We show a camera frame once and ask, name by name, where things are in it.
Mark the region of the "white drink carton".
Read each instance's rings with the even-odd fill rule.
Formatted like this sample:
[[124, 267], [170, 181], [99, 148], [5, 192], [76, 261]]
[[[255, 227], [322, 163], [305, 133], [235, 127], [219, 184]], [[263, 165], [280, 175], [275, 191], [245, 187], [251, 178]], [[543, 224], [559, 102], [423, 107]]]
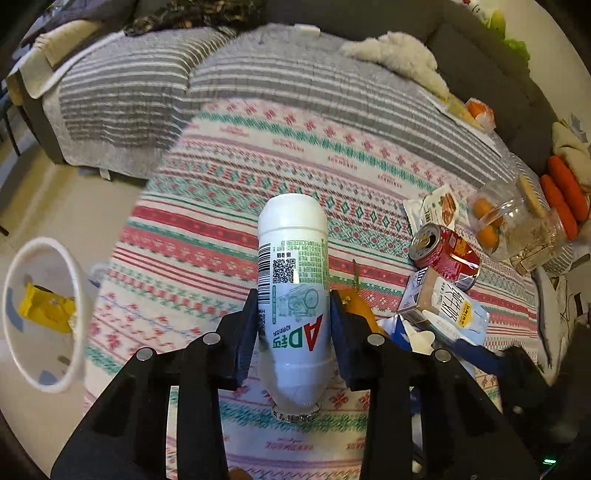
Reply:
[[448, 344], [463, 339], [483, 346], [490, 320], [477, 300], [432, 267], [416, 271], [409, 278], [398, 313], [417, 329], [432, 331]]

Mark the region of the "yellow snack wrapper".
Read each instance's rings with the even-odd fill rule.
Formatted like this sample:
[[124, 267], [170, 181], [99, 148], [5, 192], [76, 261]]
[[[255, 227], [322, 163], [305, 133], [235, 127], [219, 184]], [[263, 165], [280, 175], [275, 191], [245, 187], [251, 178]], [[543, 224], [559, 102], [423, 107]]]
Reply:
[[69, 334], [72, 332], [70, 320], [76, 315], [76, 304], [73, 298], [28, 283], [18, 313], [38, 325]]

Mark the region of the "crushed red soda can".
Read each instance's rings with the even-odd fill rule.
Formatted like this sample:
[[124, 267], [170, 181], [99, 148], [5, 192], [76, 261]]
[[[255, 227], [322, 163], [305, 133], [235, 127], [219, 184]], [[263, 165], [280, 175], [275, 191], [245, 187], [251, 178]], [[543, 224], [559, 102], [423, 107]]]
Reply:
[[467, 292], [476, 283], [481, 261], [472, 245], [453, 230], [427, 223], [409, 248], [418, 269], [432, 267], [440, 276]]

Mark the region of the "white AD milk bottle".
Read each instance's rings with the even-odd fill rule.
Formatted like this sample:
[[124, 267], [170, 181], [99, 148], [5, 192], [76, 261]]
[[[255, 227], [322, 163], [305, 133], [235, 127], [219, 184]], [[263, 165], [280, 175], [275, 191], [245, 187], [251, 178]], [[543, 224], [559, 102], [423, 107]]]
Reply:
[[257, 238], [259, 378], [273, 415], [304, 423], [334, 373], [327, 216], [310, 196], [281, 194], [264, 205]]

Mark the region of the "white snack packet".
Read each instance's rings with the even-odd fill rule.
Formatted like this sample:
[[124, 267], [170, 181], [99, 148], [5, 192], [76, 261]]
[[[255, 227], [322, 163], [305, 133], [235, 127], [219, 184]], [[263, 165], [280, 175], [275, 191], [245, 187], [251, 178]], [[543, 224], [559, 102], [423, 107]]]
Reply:
[[437, 188], [423, 200], [405, 200], [403, 206], [413, 235], [428, 223], [456, 230], [460, 207], [448, 184]]

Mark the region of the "white plastic trash bin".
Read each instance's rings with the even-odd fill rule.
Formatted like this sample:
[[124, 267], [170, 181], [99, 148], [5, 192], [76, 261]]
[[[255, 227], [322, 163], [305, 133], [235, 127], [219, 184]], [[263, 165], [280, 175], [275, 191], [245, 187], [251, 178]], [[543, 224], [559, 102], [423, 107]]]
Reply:
[[1, 301], [5, 338], [25, 380], [62, 393], [84, 372], [97, 288], [57, 240], [38, 237], [13, 258]]

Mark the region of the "patterned red green tablecloth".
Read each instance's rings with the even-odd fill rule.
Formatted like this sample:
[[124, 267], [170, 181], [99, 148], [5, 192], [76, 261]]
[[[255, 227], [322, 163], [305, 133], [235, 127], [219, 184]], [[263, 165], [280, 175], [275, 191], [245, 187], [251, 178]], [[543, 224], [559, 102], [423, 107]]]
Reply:
[[[358, 268], [360, 296], [377, 317], [390, 317], [415, 270], [403, 201], [441, 186], [455, 196], [458, 233], [477, 247], [467, 200], [478, 187], [443, 167], [294, 107], [252, 99], [202, 107], [140, 194], [112, 252], [89, 324], [87, 408], [141, 347], [183, 348], [242, 310], [259, 263], [264, 279], [297, 282], [303, 274], [329, 289], [355, 289]], [[259, 214], [270, 198], [290, 193], [314, 198], [328, 218], [328, 240], [287, 240], [291, 255], [303, 253], [301, 267], [276, 260], [273, 246], [259, 259]], [[535, 283], [508, 263], [481, 258], [469, 295], [489, 314], [485, 346], [521, 345], [535, 362]], [[334, 363], [318, 416], [304, 425], [277, 421], [258, 354], [242, 387], [219, 394], [229, 466], [254, 479], [359, 478], [370, 393], [346, 389]]]

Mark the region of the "clear jar with oats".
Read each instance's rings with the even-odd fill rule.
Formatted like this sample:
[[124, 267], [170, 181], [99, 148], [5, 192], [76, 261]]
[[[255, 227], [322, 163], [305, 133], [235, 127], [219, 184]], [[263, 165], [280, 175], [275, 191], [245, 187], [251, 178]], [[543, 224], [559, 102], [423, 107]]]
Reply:
[[510, 262], [522, 276], [560, 255], [567, 237], [559, 213], [547, 206], [530, 178], [520, 174], [507, 232]]

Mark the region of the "clear jar with oranges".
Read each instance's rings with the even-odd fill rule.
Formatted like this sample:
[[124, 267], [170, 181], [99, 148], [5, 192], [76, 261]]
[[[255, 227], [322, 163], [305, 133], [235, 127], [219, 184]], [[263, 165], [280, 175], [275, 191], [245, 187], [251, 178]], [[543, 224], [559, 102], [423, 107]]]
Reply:
[[508, 261], [525, 246], [526, 223], [532, 216], [518, 178], [494, 180], [468, 200], [470, 227], [480, 247], [495, 261]]

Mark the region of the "orange carrot plush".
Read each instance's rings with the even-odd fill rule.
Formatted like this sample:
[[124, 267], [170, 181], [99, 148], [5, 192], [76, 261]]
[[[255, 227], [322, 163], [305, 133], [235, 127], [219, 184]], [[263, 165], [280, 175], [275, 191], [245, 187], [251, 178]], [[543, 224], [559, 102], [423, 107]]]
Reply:
[[549, 206], [558, 213], [567, 239], [577, 240], [589, 218], [590, 201], [561, 157], [553, 155], [549, 158], [540, 185]]

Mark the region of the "beige plush cushion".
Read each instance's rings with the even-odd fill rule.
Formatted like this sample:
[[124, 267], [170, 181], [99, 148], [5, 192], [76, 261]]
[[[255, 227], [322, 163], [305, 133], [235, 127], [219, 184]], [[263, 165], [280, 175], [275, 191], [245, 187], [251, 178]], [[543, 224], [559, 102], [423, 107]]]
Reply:
[[553, 153], [562, 158], [585, 193], [591, 187], [591, 160], [586, 144], [561, 122], [552, 125]]

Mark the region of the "orange snack bag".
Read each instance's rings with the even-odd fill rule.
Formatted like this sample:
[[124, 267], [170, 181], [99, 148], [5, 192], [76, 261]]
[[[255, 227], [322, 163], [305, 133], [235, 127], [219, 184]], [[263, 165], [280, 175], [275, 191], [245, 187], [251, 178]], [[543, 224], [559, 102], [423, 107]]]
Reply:
[[492, 133], [496, 129], [494, 111], [487, 104], [478, 99], [470, 98], [465, 103], [465, 106], [474, 120], [486, 133]]

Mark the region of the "yellow white booklet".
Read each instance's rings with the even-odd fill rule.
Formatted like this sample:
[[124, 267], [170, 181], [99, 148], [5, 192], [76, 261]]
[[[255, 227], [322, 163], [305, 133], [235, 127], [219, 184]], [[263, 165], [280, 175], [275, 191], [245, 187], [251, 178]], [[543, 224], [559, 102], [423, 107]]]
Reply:
[[502, 155], [501, 151], [497, 148], [495, 141], [472, 116], [468, 108], [456, 97], [452, 96], [447, 101], [444, 101], [425, 89], [420, 89], [419, 93], [425, 99], [427, 99], [440, 113], [450, 118], [466, 131], [470, 132], [475, 138], [486, 145], [497, 156]]

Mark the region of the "grey striped sofa cover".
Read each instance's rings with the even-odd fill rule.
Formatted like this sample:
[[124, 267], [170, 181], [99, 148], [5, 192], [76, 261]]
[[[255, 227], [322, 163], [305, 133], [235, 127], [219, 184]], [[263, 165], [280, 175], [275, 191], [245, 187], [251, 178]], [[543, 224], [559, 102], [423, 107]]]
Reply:
[[42, 100], [65, 161], [151, 176], [204, 104], [243, 98], [318, 113], [384, 137], [472, 185], [541, 174], [550, 140], [486, 146], [418, 84], [342, 55], [342, 41], [270, 24], [113, 34], [74, 61]]

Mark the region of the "dark grey sofa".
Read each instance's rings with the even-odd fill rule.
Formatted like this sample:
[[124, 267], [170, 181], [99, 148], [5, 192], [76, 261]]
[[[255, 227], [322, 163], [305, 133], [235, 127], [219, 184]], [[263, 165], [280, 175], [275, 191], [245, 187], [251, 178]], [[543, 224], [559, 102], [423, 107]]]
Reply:
[[[44, 29], [50, 32], [74, 20], [90, 20], [104, 22], [109, 32], [123, 31], [135, 18], [168, 2], [71, 1]], [[531, 79], [526, 61], [453, 1], [266, 1], [259, 26], [220, 30], [238, 36], [270, 24], [315, 25], [322, 30], [320, 36], [338, 37], [342, 44], [388, 32], [410, 34], [435, 55], [450, 96], [463, 101], [475, 98], [493, 109], [500, 138], [514, 144], [528, 140], [552, 143], [556, 114]], [[19, 107], [47, 155], [57, 163], [66, 162], [44, 113], [43, 97], [25, 95]]]

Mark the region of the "cream quilted blanket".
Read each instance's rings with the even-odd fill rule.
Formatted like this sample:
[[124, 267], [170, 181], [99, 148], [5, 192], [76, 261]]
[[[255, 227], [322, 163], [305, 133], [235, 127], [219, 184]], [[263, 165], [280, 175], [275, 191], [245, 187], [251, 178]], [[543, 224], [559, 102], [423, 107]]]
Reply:
[[124, 37], [109, 32], [102, 21], [74, 20], [37, 37], [32, 48], [9, 72], [6, 83], [15, 106], [25, 95], [40, 99], [80, 60]]

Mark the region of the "white plush toy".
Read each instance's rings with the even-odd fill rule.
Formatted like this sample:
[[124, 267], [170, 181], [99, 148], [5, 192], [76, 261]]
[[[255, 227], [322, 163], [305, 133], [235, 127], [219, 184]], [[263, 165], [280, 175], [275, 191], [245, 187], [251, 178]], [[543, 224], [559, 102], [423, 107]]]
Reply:
[[349, 58], [379, 64], [413, 80], [442, 100], [450, 89], [438, 72], [435, 55], [417, 38], [404, 32], [388, 32], [378, 38], [348, 41], [339, 52]]

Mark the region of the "dark floral cloth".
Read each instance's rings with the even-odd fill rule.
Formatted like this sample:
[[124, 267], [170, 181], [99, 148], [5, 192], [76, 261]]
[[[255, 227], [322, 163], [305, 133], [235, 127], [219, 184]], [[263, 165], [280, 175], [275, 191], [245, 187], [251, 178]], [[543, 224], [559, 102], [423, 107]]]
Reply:
[[149, 13], [142, 14], [127, 24], [126, 36], [172, 29], [222, 27], [238, 31], [259, 26], [266, 1], [169, 1]]

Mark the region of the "small white box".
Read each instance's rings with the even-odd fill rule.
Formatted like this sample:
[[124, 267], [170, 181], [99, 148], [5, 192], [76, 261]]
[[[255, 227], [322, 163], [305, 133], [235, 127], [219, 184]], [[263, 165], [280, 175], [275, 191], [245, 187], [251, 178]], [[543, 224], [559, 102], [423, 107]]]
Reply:
[[317, 38], [322, 33], [322, 30], [319, 29], [318, 26], [310, 24], [294, 24], [294, 30], [301, 35], [312, 38]]

